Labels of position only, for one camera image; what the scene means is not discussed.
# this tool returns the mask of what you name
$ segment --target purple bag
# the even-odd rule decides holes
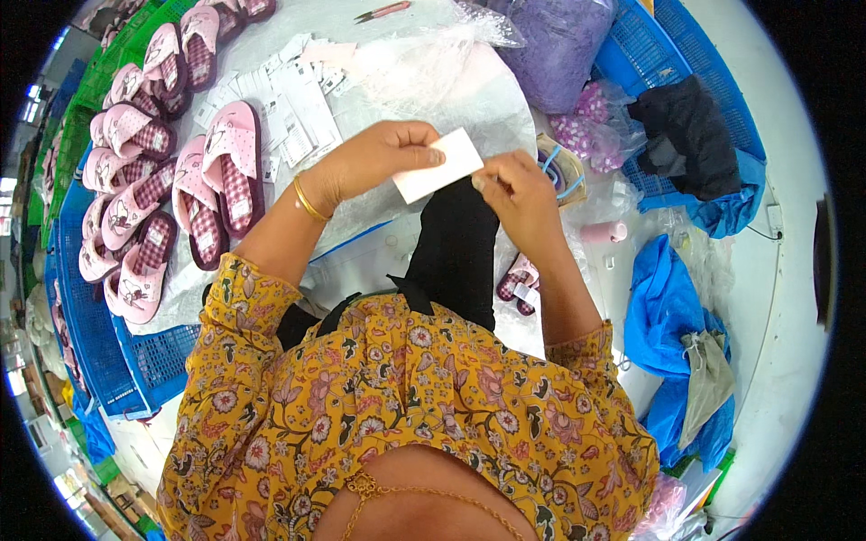
[[[490,0],[488,7],[508,16],[527,41],[499,55],[529,104],[547,114],[574,113],[617,0]]]

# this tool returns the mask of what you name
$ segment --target checkered insole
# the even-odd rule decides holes
[[[169,92],[174,90],[175,85],[178,84],[178,56],[171,55],[161,64],[159,64],[159,71],[162,72],[163,75],[163,83],[166,81],[171,81],[171,84],[166,84],[165,89]]]
[[[250,179],[235,166],[229,154],[223,154],[219,158],[223,167],[223,191],[228,207],[226,212],[229,213],[229,225],[235,231],[240,231],[249,226],[249,220],[253,216]]]
[[[186,45],[186,64],[190,70],[190,86],[198,87],[210,79],[211,71],[216,67],[214,55],[204,44],[202,36],[195,34]]]
[[[252,0],[247,3],[247,12],[249,16],[256,16],[268,8],[271,0]]]
[[[180,195],[183,198],[184,205],[186,205],[187,212],[189,212],[192,203],[196,201],[196,198],[186,192],[181,192]],[[201,203],[198,204],[198,208],[199,211],[192,217],[190,226],[192,229],[192,238],[196,239],[198,256],[202,260],[202,263],[207,265],[213,261],[215,257],[219,257],[220,255],[220,234],[217,226],[219,216],[217,216],[216,212],[208,209]]]
[[[237,15],[222,3],[215,5],[214,9],[219,14],[219,33],[217,36],[222,38],[237,26]]]
[[[505,300],[506,302],[511,301],[514,298],[514,288],[517,287],[517,284],[524,282],[528,277],[529,273],[526,271],[509,273],[499,282],[499,285],[496,286],[496,294],[499,295],[500,299]]]
[[[151,122],[138,130],[129,140],[145,150],[162,154],[168,150],[170,138],[171,133],[167,127],[157,126],[156,122]]]
[[[123,178],[126,180],[126,185],[134,183],[142,177],[150,175],[157,168],[157,163],[149,158],[139,158],[131,164],[124,165],[120,170],[123,171]],[[115,175],[111,179],[111,185],[115,188],[120,186],[120,181]]]
[[[162,166],[161,169],[151,174],[137,190],[132,193],[135,204],[140,209],[146,209],[150,205],[162,199],[171,190],[171,181],[174,180],[174,160]]]
[[[153,241],[154,237],[162,237],[159,244]],[[171,225],[166,221],[165,216],[157,216],[147,225],[147,231],[144,233],[144,241],[141,243],[139,250],[139,258],[132,266],[133,274],[143,274],[145,267],[157,269],[167,259],[168,241],[171,237]]]
[[[139,106],[139,108],[145,113],[151,114],[155,117],[159,116],[159,107],[157,107],[156,102],[153,101],[153,98],[145,92],[144,90],[139,90],[132,97],[132,103]]]

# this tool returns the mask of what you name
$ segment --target slipper label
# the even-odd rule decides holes
[[[246,199],[241,199],[240,201],[231,205],[229,213],[231,214],[232,220],[237,220],[240,217],[246,216],[247,214],[249,214],[249,201],[247,201]]]
[[[156,246],[162,246],[162,241],[164,239],[165,235],[156,230],[156,228],[153,228],[147,232],[147,240],[152,242]]]
[[[527,285],[522,282],[514,287],[514,296],[518,299],[523,299],[524,302],[532,308],[537,309],[541,306],[541,295],[538,290],[527,287]]]
[[[162,143],[163,143],[164,138],[165,138],[165,135],[162,132],[156,132],[156,134],[154,134],[154,136],[153,136],[153,149],[154,150],[158,151],[163,147]]]
[[[196,242],[196,244],[198,245],[198,249],[201,251],[204,251],[204,250],[210,248],[211,246],[213,246],[214,245],[214,233],[213,233],[213,231],[207,231],[206,233],[203,233],[200,237],[198,237],[198,242]]]

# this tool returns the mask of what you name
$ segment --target white card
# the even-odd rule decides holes
[[[273,184],[279,170],[280,158],[278,156],[262,157],[262,182]]]
[[[484,167],[481,156],[463,128],[439,139],[430,145],[430,148],[445,153],[444,164],[432,169],[405,171],[394,175],[394,184],[407,203],[414,203]]]
[[[523,299],[532,308],[538,309],[541,306],[541,295],[538,290],[528,287],[523,282],[514,287],[514,296]]]

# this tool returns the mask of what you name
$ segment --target floral pattern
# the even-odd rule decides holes
[[[626,539],[646,511],[658,450],[617,382],[609,322],[543,360],[383,294],[283,352],[297,290],[233,254],[215,283],[157,494],[170,539],[309,541],[349,476],[410,444],[465,462],[539,539]]]

